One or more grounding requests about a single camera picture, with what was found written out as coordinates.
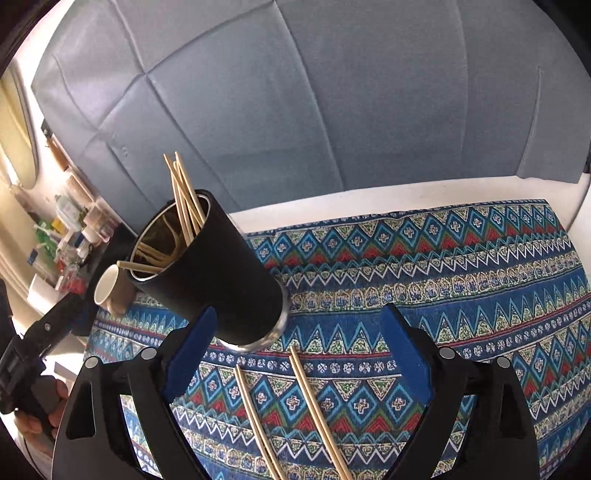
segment gray wall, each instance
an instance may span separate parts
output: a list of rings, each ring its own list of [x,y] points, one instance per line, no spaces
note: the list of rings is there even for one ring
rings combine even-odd
[[[591,79],[531,0],[77,0],[33,82],[136,230],[162,153],[228,211],[388,184],[576,182]]]

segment blue patterned fabric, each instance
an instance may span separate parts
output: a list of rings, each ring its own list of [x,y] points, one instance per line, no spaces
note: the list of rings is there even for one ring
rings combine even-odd
[[[291,316],[269,349],[236,355],[214,339],[171,408],[213,479],[269,478],[233,368],[291,480],[337,479],[288,361],[292,342],[353,477],[382,478],[424,410],[379,331],[393,301],[413,326],[465,358],[508,357],[530,406],[540,473],[551,474],[589,419],[591,290],[543,200],[328,220],[248,235],[286,285]],[[100,311],[87,355],[132,358],[185,320],[140,293],[123,319]],[[141,465],[158,473],[130,398]],[[465,397],[435,473],[453,466],[474,398]]]

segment wooden skewer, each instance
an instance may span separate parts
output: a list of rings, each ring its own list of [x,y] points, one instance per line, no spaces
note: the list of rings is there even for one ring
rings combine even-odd
[[[134,270],[136,272],[143,272],[143,273],[155,273],[158,274],[164,270],[160,267],[153,267],[152,265],[144,265],[142,263],[133,263],[133,262],[122,262],[121,260],[117,260],[117,266],[119,268],[124,268],[126,270]]]
[[[301,366],[300,359],[293,344],[290,346],[290,362],[291,367],[296,374],[295,377],[297,382],[300,385],[302,393],[304,394],[304,399],[306,400],[306,404],[310,410],[312,420],[316,425],[316,429],[320,433],[320,437],[322,437],[322,441],[328,450],[330,459],[338,471],[339,476],[342,480],[353,480],[351,472],[349,472],[349,468],[345,463],[345,459],[343,458],[338,445],[335,443],[335,439],[333,438],[329,427],[326,424],[326,420],[320,411],[320,407],[318,406],[314,392],[312,392],[312,389],[310,388],[310,384],[308,383],[306,374],[304,373],[304,369]]]
[[[183,159],[181,158],[180,153],[175,152],[174,158],[178,162],[178,166],[180,167],[180,171],[181,171],[181,177],[183,178],[185,184],[187,185],[187,188],[189,190],[189,195],[191,196],[191,199],[193,200],[193,203],[195,204],[195,208],[198,213],[197,221],[199,222],[199,226],[202,228],[203,224],[205,223],[205,213],[203,213],[203,209],[201,208],[201,203],[199,202],[199,198],[197,197],[197,194],[195,194],[195,189],[193,188],[193,184],[191,183],[191,178],[187,174],[187,170],[184,167]]]
[[[177,183],[179,194],[184,197],[185,201],[187,202],[187,206],[189,207],[189,210],[193,211],[193,214],[195,215],[195,217],[199,217],[196,205],[193,203],[193,199],[191,198],[190,193],[187,191],[187,187],[185,186],[184,182],[178,176],[176,169],[174,168],[173,164],[171,163],[171,161],[166,153],[164,154],[164,161],[166,162],[166,165],[168,165],[168,169],[170,170],[171,175],[174,177],[174,179]]]
[[[159,258],[160,260],[169,260],[170,256],[163,254],[162,252],[156,250],[154,247],[149,246],[148,244],[145,244],[143,242],[140,242],[140,244],[138,245],[138,248],[144,252],[146,252],[148,255],[151,255],[154,258]]]
[[[178,235],[176,230],[173,228],[173,226],[168,222],[168,220],[166,218],[166,214],[162,215],[162,221],[166,224],[166,226],[168,227],[170,232],[173,234],[174,251],[170,255],[170,261],[174,262],[179,257],[179,255],[181,254],[181,251],[183,250],[183,241],[181,240],[180,236]]]
[[[177,173],[180,174],[180,169],[178,167],[177,162],[174,162],[174,168],[176,168]],[[179,200],[181,202],[181,211],[183,213],[183,221],[185,224],[185,228],[187,230],[187,238],[189,239],[187,246],[189,246],[189,244],[193,241],[193,239],[195,237],[193,235],[193,228],[191,227],[191,220],[189,219],[189,210],[187,208],[187,202],[185,202],[184,198],[182,198],[182,197]]]
[[[139,248],[135,251],[135,255],[138,257],[144,257],[148,262],[150,262],[155,267],[166,268],[170,264],[170,260],[157,260],[147,253],[141,251]]]
[[[178,152],[174,153],[175,156],[177,158],[180,158],[180,155],[178,154]],[[181,164],[177,161],[175,161],[173,163],[173,166],[177,169],[177,173],[179,178],[183,181],[183,184],[185,186],[185,188],[189,191],[189,194],[191,192],[193,192],[193,194],[191,195],[191,198],[193,199],[193,201],[195,201],[195,195],[194,195],[194,191],[192,187],[189,187],[189,185],[187,184],[187,181],[190,181],[189,177],[185,174],[183,174],[183,171],[181,170]],[[193,212],[193,210],[191,210],[189,208],[189,205],[187,204],[187,209],[189,211],[189,219],[191,220],[191,224],[193,225],[193,229],[195,230],[195,235],[197,235],[200,231],[201,231],[201,227],[202,227],[202,223],[200,222],[199,218],[197,218]]]
[[[281,465],[275,456],[275,452],[271,446],[271,442],[265,435],[265,432],[262,428],[261,421],[256,414],[255,407],[252,403],[252,399],[250,393],[248,391],[248,385],[246,383],[246,378],[244,376],[244,372],[239,366],[236,366],[234,370],[234,375],[236,377],[236,382],[238,383],[238,388],[240,390],[240,395],[242,397],[242,401],[244,402],[244,407],[246,410],[246,415],[248,416],[248,420],[251,423],[252,431],[255,434],[256,444],[259,447],[265,461],[267,463],[267,468],[269,469],[271,476],[274,480],[287,480],[285,473],[281,469]]]
[[[174,201],[176,202],[176,205],[177,205],[178,221],[181,223],[181,230],[183,231],[183,238],[185,240],[185,244],[188,247],[189,243],[191,243],[191,242],[189,241],[189,234],[187,233],[187,225],[185,224],[185,221],[184,221],[183,207],[181,205],[181,196],[180,196],[180,192],[179,192],[179,188],[178,188],[179,185],[176,183],[176,180],[174,178],[174,173],[172,170],[170,171],[170,178],[172,179],[172,182],[173,182]]]

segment white mug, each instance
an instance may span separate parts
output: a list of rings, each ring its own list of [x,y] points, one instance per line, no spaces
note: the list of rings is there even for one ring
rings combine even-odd
[[[105,270],[95,288],[95,303],[113,317],[123,317],[135,298],[135,287],[117,265]]]

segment wall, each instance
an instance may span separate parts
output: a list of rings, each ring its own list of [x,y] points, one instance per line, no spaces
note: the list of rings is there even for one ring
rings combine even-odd
[[[55,217],[54,195],[56,193],[62,193],[61,185],[66,180],[67,175],[57,166],[47,147],[45,136],[41,132],[43,114],[33,96],[31,82],[53,32],[55,32],[61,19],[73,2],[74,0],[61,0],[54,6],[33,28],[14,57],[25,85],[33,129],[40,150],[37,183],[33,189],[27,191],[27,194],[31,205],[35,207],[39,214],[47,219]]]

